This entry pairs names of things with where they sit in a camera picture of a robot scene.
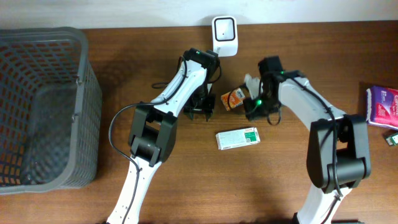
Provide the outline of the orange small box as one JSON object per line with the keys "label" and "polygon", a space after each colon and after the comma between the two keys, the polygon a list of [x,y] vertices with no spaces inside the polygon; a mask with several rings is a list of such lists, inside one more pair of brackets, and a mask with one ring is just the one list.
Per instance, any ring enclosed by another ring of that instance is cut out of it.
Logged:
{"label": "orange small box", "polygon": [[243,104],[243,100],[245,99],[245,95],[242,89],[237,88],[231,92],[225,93],[221,96],[221,102],[227,111],[230,109],[236,108]]}

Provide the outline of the white green medicine box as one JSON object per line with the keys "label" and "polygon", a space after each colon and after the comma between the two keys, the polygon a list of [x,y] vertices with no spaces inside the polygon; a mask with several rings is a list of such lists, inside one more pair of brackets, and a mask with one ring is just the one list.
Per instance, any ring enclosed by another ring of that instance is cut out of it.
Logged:
{"label": "white green medicine box", "polygon": [[259,144],[261,139],[257,128],[243,128],[232,131],[225,131],[216,134],[216,141],[219,150],[233,149]]}

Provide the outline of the purple sanitary pad pack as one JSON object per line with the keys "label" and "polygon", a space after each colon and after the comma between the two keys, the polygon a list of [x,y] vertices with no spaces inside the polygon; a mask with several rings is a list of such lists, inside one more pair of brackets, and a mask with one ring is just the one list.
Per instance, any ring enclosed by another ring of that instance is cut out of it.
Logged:
{"label": "purple sanitary pad pack", "polygon": [[397,90],[381,86],[366,90],[366,122],[397,130]]}

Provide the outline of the green gum pack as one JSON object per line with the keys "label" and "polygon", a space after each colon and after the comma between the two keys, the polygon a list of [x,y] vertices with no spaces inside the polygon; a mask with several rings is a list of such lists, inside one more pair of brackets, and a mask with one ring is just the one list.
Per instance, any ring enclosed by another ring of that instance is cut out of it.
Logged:
{"label": "green gum pack", "polygon": [[389,134],[385,137],[386,142],[389,146],[398,145],[398,133]]}

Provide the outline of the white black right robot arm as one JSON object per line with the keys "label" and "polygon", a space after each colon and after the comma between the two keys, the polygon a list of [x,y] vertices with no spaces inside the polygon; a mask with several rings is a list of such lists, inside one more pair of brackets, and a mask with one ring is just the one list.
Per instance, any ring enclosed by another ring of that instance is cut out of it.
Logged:
{"label": "white black right robot arm", "polygon": [[312,184],[292,223],[331,223],[342,200],[371,174],[366,119],[334,107],[301,71],[284,70],[278,56],[257,66],[256,96],[243,101],[246,118],[269,118],[285,106],[309,130],[306,166]]}

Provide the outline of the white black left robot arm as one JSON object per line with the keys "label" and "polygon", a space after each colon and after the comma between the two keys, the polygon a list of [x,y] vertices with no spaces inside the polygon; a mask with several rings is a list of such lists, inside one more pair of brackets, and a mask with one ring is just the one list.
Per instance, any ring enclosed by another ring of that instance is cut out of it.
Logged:
{"label": "white black left robot arm", "polygon": [[169,158],[177,135],[178,116],[193,119],[202,114],[210,119],[216,96],[212,76],[221,70],[216,52],[191,48],[178,60],[177,71],[163,92],[150,102],[127,105],[117,114],[132,108],[129,133],[128,173],[115,208],[106,222],[138,223],[142,203],[157,169]]}

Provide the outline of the white barcode scanner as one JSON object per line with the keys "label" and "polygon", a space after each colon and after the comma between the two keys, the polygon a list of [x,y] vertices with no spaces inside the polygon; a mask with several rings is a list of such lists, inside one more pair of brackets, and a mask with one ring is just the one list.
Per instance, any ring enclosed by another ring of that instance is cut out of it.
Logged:
{"label": "white barcode scanner", "polygon": [[237,22],[233,16],[217,16],[211,22],[213,51],[219,57],[232,57],[238,52]]}

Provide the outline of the grey plastic mesh basket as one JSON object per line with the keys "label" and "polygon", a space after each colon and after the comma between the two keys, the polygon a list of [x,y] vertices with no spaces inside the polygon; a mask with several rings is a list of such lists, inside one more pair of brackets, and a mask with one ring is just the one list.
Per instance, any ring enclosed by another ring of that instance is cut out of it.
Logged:
{"label": "grey plastic mesh basket", "polygon": [[80,189],[97,171],[102,91],[72,27],[1,31],[1,193]]}

